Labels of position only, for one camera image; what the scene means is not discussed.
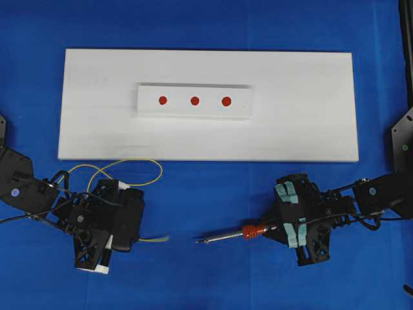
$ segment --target wire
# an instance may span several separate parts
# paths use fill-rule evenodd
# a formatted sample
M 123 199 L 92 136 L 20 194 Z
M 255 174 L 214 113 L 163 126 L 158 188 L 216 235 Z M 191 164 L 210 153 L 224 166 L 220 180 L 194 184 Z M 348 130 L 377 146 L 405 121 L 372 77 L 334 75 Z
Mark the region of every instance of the wire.
M 41 211 L 41 212 L 37 212 L 37 213 L 28 213 L 28 214 L 26 214 L 26 215 L 14 216 L 14 217 L 12 217 L 12 218 L 5 218 L 4 220 L 0 220 L 0 225 L 1 225 L 1 224 L 4 224 L 4 223 L 16 221 L 16 220 L 22 220 L 23 218 L 31 218 L 31 217 L 33 217 L 33 216 L 44 215 L 44 214 L 47 214 L 47 213 L 49 213 L 49 212 L 56 211 L 56 210 L 64 207 L 65 205 L 68 205 L 69 203 L 73 202 L 76 198 L 78 198 L 78 197 L 80 197 L 80 196 L 82 196 L 82 195 L 89 195 L 89 196 L 94 197 L 94 198 L 96 198 L 96 199 L 98 199 L 98 200 L 101 200 L 101 201 L 104 202 L 104 203 L 107 203 L 107 204 L 109 204 L 109 205 L 113 205 L 113 206 L 116 206 L 116 207 L 122 207 L 122 206 L 123 206 L 123 205 L 120 205 L 120 204 L 118 204 L 118 203 L 110 202 L 110 201 L 108 201 L 108 200 L 106 200 L 106 199 L 103 199 L 102 197 L 96 196 L 95 194 L 92 194 L 91 192 L 81 192 L 81 193 L 79 193 L 79 194 L 74 194 L 74 196 L 72 196 L 69 200 L 67 200 L 67 201 L 63 202 L 61 205 L 57 205 L 56 207 L 51 208 L 51 209 L 49 209 L 49 210 L 47 210 L 47 211 Z
M 411 220 L 411 218 L 380 218 L 382 221 L 402 221 L 402 220 Z
M 96 170 L 98 170 L 98 171 L 101 170 L 98 166 L 91 165 L 91 164 L 89 164 L 89 163 L 82 163 L 81 165 L 77 165 L 77 166 L 75 166 L 75 167 L 72 167 L 70 170 L 68 170 L 68 173 L 72 173 L 72 172 L 74 172 L 75 170 L 77 170 L 78 168 L 82 168 L 82 167 L 90 167 L 90 168 L 94 168 L 94 169 L 96 169 Z M 109 175 L 108 173 L 106 173 L 106 171 L 101 171 L 101 174 L 104 174 L 108 179 L 113 180 L 113 177 L 111 177 L 111 175 Z M 64 177 L 62 177 L 62 178 L 57 182 L 57 184 L 62 183 L 63 179 L 64 179 Z
M 165 236 L 162 238 L 139 238 L 140 242 L 167 242 L 169 240 L 169 236 Z
M 89 192 L 90 186 L 91 186 L 94 178 L 95 178 L 99 173 L 104 174 L 108 179 L 113 180 L 113 177 L 112 177 L 111 175 L 109 175 L 109 174 L 105 171 L 107 168 L 113 167 L 114 165 L 117 165 L 117 164 L 119 164 L 119 163 L 123 163 L 123 162 L 126 162 L 126 161 L 141 161 L 141 160 L 142 160 L 142 161 L 150 161 L 151 163 L 156 164 L 156 165 L 159 167 L 159 175 L 158 175 L 155 179 L 153 179 L 152 181 L 148 181 L 148 182 L 146 182 L 146 183 L 142 183 L 142 184 L 128 184 L 128 183 L 125 183 L 125 182 L 124 182 L 126 185 L 131 186 L 131 187 L 132 187 L 132 186 L 137 187 L 137 186 L 150 185 L 150 184 L 155 183 L 157 180 L 159 180 L 159 179 L 162 177 L 162 175 L 163 175 L 163 167 L 162 167 L 162 165 L 161 165 L 160 163 L 158 163 L 156 160 L 150 160 L 150 159 L 145 159 L 145 158 L 130 158 L 130 159 L 127 159 L 127 160 L 119 160 L 119 161 L 115 161 L 114 163 L 111 163 L 111 164 L 109 164 L 109 165 L 107 165 L 106 167 L 103 167 L 103 168 L 99 168 L 98 166 L 91 165 L 91 164 L 89 164 L 89 163 L 82 163 L 82 164 L 80 164 L 80 165 L 76 165 L 75 167 L 72 167 L 72 168 L 68 171 L 68 173 L 72 173 L 72 172 L 74 172 L 75 170 L 77 170 L 78 168 L 82 168 L 82 167 L 90 167 L 90 168 L 96 169 L 96 170 L 97 170 L 96 173 L 89 179 L 88 187 L 87 187 L 87 190 L 86 190 L 87 192 Z M 64 180 L 64 177 L 62 177 L 62 178 L 57 182 L 57 184 L 60 184 L 63 180 Z
M 39 216 L 39 215 L 43 215 L 43 214 L 47 214 L 50 211 L 55 211 L 58 210 L 62 207 L 64 207 L 65 205 L 68 205 L 69 203 L 73 202 L 77 197 L 79 197 L 82 194 L 78 194 L 75 195 L 73 197 L 71 197 L 69 200 L 65 201 L 64 203 L 62 203 L 61 205 L 58 205 L 52 209 L 49 209 L 47 211 L 42 211 L 42 212 L 37 212 L 37 213 L 28 213 L 26 215 L 20 215 L 20 216 L 14 216 L 12 218 L 5 218 L 4 220 L 0 220 L 0 225 L 4 224 L 4 223 L 8 223 L 8 222 L 12 222 L 12 221 L 16 221 L 16 220 L 22 220 L 23 218 L 31 218 L 32 216 Z
M 132 186 L 134 186 L 134 187 L 136 187 L 136 186 L 146 186 L 146 185 L 150 185 L 150 184 L 155 183 L 157 180 L 159 180 L 159 179 L 162 177 L 163 167 L 162 167 L 162 165 L 161 165 L 160 163 L 158 163 L 156 160 L 150 160 L 150 159 L 144 159 L 144 158 L 130 158 L 130 159 L 127 159 L 127 160 L 119 160 L 119 161 L 115 161 L 114 163 L 111 163 L 111 164 L 109 164 L 109 165 L 107 165 L 107 166 L 104 166 L 103 168 L 101 168 L 101 169 L 99 169 L 98 171 L 96 171 L 95 174 L 94 174 L 94 175 L 90 178 L 90 180 L 89 180 L 88 187 L 86 188 L 86 192 L 89 192 L 90 186 L 91 186 L 94 178 L 95 178 L 99 173 L 104 172 L 107 168 L 113 167 L 114 165 L 118 165 L 118 164 L 120 164 L 120 163 L 124 163 L 124 162 L 126 162 L 126 161 L 141 161 L 141 160 L 143 160 L 143 161 L 150 161 L 151 163 L 156 164 L 156 165 L 159 167 L 159 174 L 158 174 L 158 176 L 157 176 L 156 178 L 154 178 L 153 180 L 148 181 L 148 182 L 146 182 L 146 183 L 141 183 L 141 184 L 129 184 L 129 183 L 125 183 L 126 185 L 131 186 L 131 187 L 132 187 Z

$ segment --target white foam board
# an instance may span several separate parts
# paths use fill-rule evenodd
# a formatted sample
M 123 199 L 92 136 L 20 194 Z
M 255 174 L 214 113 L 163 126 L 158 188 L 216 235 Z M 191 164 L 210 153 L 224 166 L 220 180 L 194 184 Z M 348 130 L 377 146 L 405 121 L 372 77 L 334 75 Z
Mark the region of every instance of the white foam board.
M 209 110 L 204 118 L 191 112 L 181 117 L 181 103 L 175 115 L 145 115 L 138 108 L 141 85 L 202 85 L 211 92 L 216 85 L 227 85 L 228 92 L 243 85 L 250 113 L 220 118 Z M 172 89 L 171 96 L 184 98 L 191 109 L 190 91 L 180 91 Z M 59 158 L 132 157 L 357 161 L 352 55 L 67 49 Z

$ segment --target blue tablecloth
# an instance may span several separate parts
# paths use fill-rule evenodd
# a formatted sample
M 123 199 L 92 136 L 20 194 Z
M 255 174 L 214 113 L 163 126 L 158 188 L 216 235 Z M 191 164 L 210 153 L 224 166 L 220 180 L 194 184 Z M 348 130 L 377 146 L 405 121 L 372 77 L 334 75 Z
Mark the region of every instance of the blue tablecloth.
M 391 171 L 386 133 L 407 109 L 396 0 L 2 0 L 0 113 L 8 146 L 33 159 L 38 178 L 79 163 L 57 159 L 65 48 L 352 52 L 360 161 L 164 162 L 164 177 L 145 188 L 141 235 L 171 239 L 114 253 L 108 276 L 74 269 L 69 236 L 30 220 L 4 224 L 1 309 L 412 309 L 402 290 L 413 284 L 409 222 L 336 229 L 331 260 L 308 267 L 266 238 L 194 243 L 259 218 L 280 176 L 307 172 L 325 190 Z M 157 173 L 147 163 L 112 172 L 127 181 Z M 90 173 L 77 172 L 73 190 Z M 18 214 L 0 205 L 2 218 Z

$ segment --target red circle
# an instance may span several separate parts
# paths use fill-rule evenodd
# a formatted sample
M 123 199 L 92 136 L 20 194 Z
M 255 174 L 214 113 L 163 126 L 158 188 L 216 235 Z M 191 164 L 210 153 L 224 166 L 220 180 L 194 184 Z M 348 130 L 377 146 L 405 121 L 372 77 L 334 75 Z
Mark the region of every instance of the red circle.
M 199 104 L 199 98 L 194 96 L 191 98 L 191 104 L 192 105 L 198 105 Z
M 231 98 L 230 97 L 224 97 L 224 98 L 222 98 L 221 102 L 222 102 L 222 105 L 224 107 L 228 107 L 228 106 L 231 105 Z
M 166 102 L 168 102 L 168 100 L 165 96 L 159 97 L 159 104 L 164 105 Z

